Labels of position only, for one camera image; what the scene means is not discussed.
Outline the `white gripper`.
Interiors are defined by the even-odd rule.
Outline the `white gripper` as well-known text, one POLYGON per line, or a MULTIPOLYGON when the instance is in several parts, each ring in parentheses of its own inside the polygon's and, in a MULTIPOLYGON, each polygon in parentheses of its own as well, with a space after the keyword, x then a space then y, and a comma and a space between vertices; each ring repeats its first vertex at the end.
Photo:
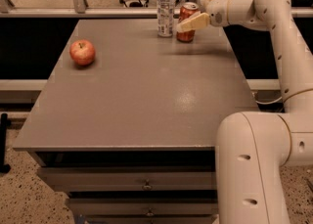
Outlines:
POLYGON ((255 15, 254 0, 198 0, 202 12, 193 14, 176 26, 180 33, 213 26, 246 25, 255 15))

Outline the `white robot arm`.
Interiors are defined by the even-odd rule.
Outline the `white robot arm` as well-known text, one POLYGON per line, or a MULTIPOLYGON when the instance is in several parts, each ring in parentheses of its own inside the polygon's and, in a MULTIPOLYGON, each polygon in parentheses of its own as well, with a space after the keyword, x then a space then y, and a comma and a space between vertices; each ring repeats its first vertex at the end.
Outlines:
POLYGON ((284 112, 227 116, 215 144, 219 224, 290 224, 280 169, 313 163, 313 55, 291 0, 201 0, 180 32, 242 25, 269 32, 284 112))

